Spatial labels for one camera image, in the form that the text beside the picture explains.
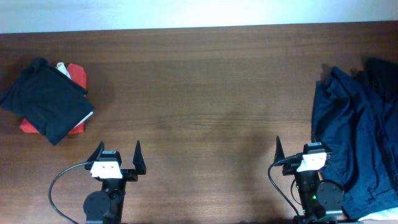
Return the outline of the navy blue shorts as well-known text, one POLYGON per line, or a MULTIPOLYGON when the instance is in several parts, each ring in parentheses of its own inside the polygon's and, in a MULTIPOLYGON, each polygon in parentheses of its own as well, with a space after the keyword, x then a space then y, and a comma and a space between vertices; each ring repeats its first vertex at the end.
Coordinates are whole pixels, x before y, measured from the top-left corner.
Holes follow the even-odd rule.
POLYGON ((397 95, 333 67, 317 82, 312 134, 333 152, 323 176, 344 187, 348 218, 397 207, 397 95))

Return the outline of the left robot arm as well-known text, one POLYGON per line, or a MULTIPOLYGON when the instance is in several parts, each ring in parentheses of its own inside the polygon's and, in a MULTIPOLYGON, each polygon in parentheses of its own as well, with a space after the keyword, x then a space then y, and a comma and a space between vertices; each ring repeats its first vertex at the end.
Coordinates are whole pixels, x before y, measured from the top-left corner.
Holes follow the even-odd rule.
POLYGON ((121 164, 119 151, 105 150, 104 142, 100 142, 87 159, 85 169, 90 171, 92 178, 101 182, 101 189, 89 194, 83 203, 86 223, 121 223, 126 184, 138 181, 138 177, 147 171, 139 141, 132 158, 134 168, 122 169, 121 164))

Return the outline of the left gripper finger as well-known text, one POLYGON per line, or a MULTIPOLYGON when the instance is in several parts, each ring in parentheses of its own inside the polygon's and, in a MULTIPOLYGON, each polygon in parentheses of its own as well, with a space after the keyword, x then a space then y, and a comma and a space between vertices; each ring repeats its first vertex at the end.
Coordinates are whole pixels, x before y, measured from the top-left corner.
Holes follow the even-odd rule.
POLYGON ((87 162, 97 161, 103 151, 104 151, 104 142, 101 141, 98 147, 92 153, 92 155, 87 159, 87 162))
POLYGON ((137 175, 146 175, 146 164, 142 155, 140 141, 136 142, 132 163, 134 165, 134 169, 136 170, 137 175))

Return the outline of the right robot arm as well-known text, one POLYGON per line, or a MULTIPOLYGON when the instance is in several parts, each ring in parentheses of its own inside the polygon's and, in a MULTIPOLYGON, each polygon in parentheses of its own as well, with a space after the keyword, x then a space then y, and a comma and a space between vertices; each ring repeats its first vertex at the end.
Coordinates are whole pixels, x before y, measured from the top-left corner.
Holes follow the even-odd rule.
POLYGON ((271 171, 273 167, 281 166, 282 175, 294 176, 290 187, 297 189, 303 213, 299 213, 272 179, 270 182, 292 206, 295 212, 292 222, 338 223, 338 217, 343 213, 344 188, 333 180, 322 179, 319 174, 329 164, 331 149, 322 142, 311 142, 304 145, 302 152, 286 157, 280 137, 276 137, 275 144, 274 161, 268 171, 271 171))

